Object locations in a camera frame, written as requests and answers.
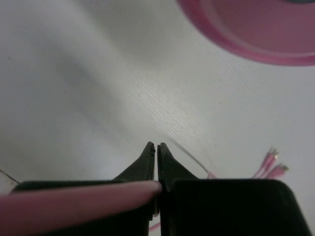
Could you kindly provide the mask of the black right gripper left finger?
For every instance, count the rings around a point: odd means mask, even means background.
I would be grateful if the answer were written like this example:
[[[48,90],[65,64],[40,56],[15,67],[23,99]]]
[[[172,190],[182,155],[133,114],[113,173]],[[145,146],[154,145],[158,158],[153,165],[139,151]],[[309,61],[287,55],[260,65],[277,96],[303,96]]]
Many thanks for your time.
[[[146,235],[158,194],[155,147],[113,180],[25,181],[11,191],[13,236]]]

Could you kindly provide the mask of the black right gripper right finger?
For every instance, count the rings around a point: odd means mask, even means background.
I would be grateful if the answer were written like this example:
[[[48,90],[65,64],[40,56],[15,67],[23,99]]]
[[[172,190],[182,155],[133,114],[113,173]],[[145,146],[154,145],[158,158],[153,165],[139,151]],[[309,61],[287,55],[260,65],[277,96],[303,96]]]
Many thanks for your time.
[[[157,147],[163,236],[309,236],[290,188],[278,180],[199,179],[165,143]]]

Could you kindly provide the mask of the pink headphones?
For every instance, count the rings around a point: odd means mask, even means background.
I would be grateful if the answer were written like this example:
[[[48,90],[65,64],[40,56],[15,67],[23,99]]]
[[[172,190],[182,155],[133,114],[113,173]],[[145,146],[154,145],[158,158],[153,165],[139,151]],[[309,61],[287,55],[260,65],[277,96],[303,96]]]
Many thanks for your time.
[[[189,21],[228,52],[257,62],[315,64],[313,0],[179,0]]]

